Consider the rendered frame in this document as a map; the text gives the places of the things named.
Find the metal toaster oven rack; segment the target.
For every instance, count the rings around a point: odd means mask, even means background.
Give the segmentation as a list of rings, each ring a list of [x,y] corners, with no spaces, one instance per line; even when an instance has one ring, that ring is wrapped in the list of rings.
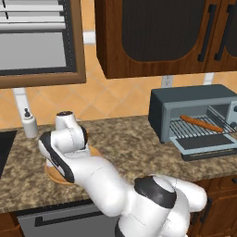
[[[234,133],[235,129],[233,129],[225,120],[222,118],[215,118],[209,116],[201,116],[197,117],[203,122],[209,123],[214,126],[218,126],[222,129],[221,134]],[[188,123],[181,118],[175,118],[170,122],[169,126],[169,136],[175,137],[178,139],[183,138],[192,138],[192,137],[201,137],[206,135],[216,135],[217,131],[211,131],[206,128],[199,127],[197,125],[193,125]]]

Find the grey toaster oven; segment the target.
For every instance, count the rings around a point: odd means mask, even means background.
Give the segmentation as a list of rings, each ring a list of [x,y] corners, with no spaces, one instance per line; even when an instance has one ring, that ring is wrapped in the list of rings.
[[[185,115],[222,118],[229,125],[237,123],[237,93],[221,84],[161,88],[151,91],[148,120],[161,143],[171,142],[169,126]]]

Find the grey toaster oven door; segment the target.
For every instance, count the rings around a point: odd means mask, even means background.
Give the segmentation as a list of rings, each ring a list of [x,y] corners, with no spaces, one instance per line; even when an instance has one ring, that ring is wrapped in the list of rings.
[[[171,138],[184,161],[237,155],[237,140],[228,134],[211,134],[190,138]]]

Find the wide dark wood cupboard door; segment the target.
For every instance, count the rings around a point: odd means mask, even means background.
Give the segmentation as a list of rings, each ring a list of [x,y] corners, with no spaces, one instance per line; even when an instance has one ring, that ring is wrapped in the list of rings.
[[[206,56],[201,53],[216,5]],[[108,79],[202,73],[221,0],[94,0],[96,55]]]

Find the narrow dark wood cupboard door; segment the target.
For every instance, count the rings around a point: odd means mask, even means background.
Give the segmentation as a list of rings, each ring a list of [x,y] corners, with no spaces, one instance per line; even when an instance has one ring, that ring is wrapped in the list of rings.
[[[221,0],[205,72],[237,70],[237,0]]]

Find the brown lower cupboard door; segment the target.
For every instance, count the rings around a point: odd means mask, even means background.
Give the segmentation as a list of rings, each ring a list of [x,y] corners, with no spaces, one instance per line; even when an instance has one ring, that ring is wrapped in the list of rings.
[[[237,237],[237,191],[210,193],[213,203],[204,224],[205,210],[194,213],[188,237]]]

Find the round wooden plate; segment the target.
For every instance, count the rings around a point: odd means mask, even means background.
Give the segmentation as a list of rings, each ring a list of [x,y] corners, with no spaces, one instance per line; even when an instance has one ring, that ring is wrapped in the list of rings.
[[[92,156],[100,156],[100,153],[96,148],[89,146],[89,150]],[[70,182],[66,181],[59,171],[50,164],[49,161],[46,161],[44,164],[44,172],[51,181],[62,185],[70,185]]]

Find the white soap dispenser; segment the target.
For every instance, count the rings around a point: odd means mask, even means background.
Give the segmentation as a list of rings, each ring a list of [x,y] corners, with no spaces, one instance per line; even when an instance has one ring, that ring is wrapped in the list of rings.
[[[24,109],[22,125],[27,138],[35,138],[38,135],[36,118],[32,115],[28,108]]]

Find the brown framed window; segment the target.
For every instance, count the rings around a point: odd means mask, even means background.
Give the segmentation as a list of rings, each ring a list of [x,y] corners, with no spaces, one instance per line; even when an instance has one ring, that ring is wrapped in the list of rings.
[[[0,89],[85,82],[81,0],[0,0]]]

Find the black sink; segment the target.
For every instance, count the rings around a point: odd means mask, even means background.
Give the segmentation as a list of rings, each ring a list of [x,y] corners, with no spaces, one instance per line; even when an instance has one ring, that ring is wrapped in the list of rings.
[[[0,178],[2,177],[16,134],[16,131],[0,131]]]

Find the grey dishwasher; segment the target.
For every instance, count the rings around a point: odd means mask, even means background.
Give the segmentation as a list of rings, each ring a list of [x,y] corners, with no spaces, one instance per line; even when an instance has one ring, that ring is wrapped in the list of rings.
[[[91,199],[42,206],[16,211],[25,237],[115,237],[118,217],[102,216],[83,218],[42,227],[35,227],[37,217],[43,220],[64,218],[100,211]]]

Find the brown drawer front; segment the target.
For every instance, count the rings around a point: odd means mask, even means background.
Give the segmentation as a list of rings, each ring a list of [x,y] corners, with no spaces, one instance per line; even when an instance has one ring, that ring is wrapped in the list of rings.
[[[196,181],[195,184],[203,187],[207,193],[219,193],[224,191],[237,190],[237,183],[232,183],[232,178],[237,178],[237,175]]]

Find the brown lower cupboard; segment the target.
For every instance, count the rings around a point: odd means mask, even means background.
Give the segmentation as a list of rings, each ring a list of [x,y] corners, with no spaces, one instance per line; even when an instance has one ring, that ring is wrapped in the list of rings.
[[[9,213],[0,214],[0,237],[22,237],[19,222]]]

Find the white wall outlet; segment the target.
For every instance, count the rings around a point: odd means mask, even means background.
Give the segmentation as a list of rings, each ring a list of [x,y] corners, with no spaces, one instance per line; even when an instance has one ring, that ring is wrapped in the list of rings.
[[[205,75],[204,77],[204,85],[209,85],[213,82],[215,73],[214,72],[209,72]]]
[[[163,76],[162,81],[161,81],[161,87],[162,88],[170,88],[173,83],[173,76],[168,75],[168,76]]]

